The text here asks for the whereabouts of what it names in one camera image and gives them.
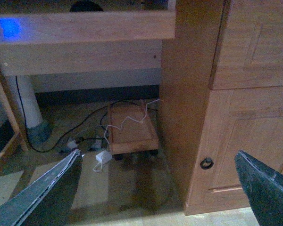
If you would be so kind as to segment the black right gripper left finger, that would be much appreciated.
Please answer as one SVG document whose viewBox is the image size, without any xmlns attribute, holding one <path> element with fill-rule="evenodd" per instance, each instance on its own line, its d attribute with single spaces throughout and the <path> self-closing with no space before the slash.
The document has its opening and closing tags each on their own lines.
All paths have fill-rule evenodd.
<svg viewBox="0 0 283 226">
<path fill-rule="evenodd" d="M 81 172 L 82 154 L 74 150 L 0 206 L 0 226 L 64 226 Z"/>
</svg>

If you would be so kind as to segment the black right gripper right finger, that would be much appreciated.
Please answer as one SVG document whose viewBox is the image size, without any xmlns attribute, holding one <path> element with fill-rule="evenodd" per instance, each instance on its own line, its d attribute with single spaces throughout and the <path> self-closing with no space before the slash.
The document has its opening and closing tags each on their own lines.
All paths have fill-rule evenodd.
<svg viewBox="0 0 283 226">
<path fill-rule="evenodd" d="M 261 226 L 283 226 L 283 174 L 245 151 L 235 156 L 242 189 Z"/>
</svg>

